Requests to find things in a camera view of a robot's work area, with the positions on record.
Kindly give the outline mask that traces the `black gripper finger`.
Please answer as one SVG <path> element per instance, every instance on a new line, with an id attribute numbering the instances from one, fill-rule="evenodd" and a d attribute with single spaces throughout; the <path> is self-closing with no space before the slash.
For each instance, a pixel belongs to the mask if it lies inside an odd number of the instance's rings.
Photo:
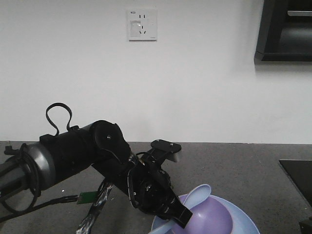
<path id="1" fill-rule="evenodd" d="M 173 203 L 169 204 L 168 216 L 180 227 L 185 228 L 190 221 L 193 213 L 184 206 L 178 197 L 175 197 Z"/>

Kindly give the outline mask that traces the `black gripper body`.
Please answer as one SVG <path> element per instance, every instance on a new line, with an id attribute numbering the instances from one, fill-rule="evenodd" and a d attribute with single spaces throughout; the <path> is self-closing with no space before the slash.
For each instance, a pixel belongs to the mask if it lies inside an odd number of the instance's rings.
<path id="1" fill-rule="evenodd" d="M 132 206 L 149 215 L 169 218 L 169 204 L 177 197 L 169 174 L 150 162 L 129 160 L 127 166 L 127 194 Z"/>

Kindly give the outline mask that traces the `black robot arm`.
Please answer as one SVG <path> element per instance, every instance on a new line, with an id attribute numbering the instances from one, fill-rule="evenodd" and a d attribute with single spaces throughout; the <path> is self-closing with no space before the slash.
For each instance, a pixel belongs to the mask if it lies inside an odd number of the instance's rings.
<path id="1" fill-rule="evenodd" d="M 38 198 L 43 190 L 93 167 L 125 193 L 134 208 L 185 227 L 192 212 L 173 192 L 170 176 L 161 167 L 165 160 L 175 161 L 180 150 L 179 144 L 157 139 L 150 150 L 135 154 L 116 124 L 99 120 L 83 128 L 73 126 L 18 150 L 5 148 L 0 201 L 8 208 L 7 199 L 22 190 Z"/>

